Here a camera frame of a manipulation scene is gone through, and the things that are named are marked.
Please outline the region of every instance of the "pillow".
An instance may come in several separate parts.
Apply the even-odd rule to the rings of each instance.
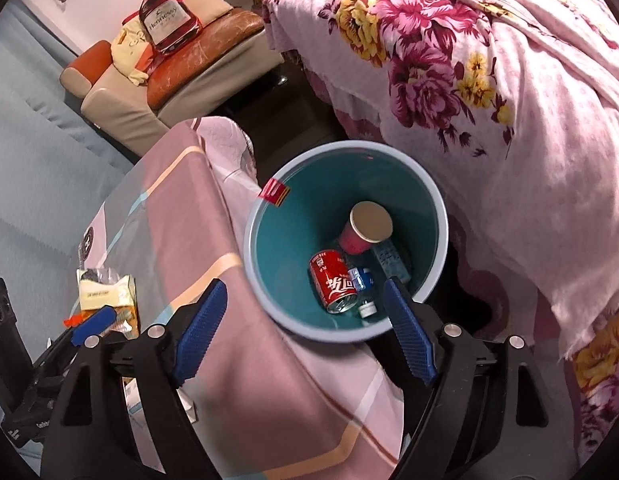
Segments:
[[[233,9],[225,0],[183,0],[183,3],[201,20],[203,27]]]
[[[112,62],[121,74],[138,86],[150,77],[148,70],[153,61],[154,50],[136,16],[123,25],[112,41]]]

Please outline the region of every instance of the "red tag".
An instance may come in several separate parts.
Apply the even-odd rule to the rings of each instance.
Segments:
[[[271,202],[276,207],[280,206],[285,200],[285,197],[290,192],[290,188],[279,182],[275,178],[271,178],[265,184],[265,187],[260,192],[259,197]]]

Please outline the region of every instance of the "coca-cola can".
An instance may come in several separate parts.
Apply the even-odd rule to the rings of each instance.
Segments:
[[[341,253],[326,249],[309,260],[309,273],[325,310],[340,314],[356,304],[356,289]]]

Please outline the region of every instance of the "blue gripper pad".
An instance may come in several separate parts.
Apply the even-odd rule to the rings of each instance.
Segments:
[[[172,377],[178,386],[182,386],[186,379],[191,379],[196,375],[216,329],[225,315],[227,306],[227,287],[221,280],[217,280],[211,293],[200,306],[198,313],[176,345],[176,363],[172,370]]]
[[[408,301],[392,280],[383,286],[383,305],[403,350],[409,370],[429,386],[438,375],[433,345],[409,307]]]
[[[116,311],[111,306],[104,306],[78,325],[72,333],[72,344],[81,346],[91,335],[99,335],[116,321]]]

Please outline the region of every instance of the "sofa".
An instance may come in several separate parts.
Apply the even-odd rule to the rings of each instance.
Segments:
[[[209,5],[184,3],[206,23]],[[159,64],[145,85],[135,86],[116,69],[105,40],[65,67],[60,81],[82,99],[86,119],[142,156],[170,127],[206,116],[282,62],[269,48],[261,17],[228,6],[228,12]]]

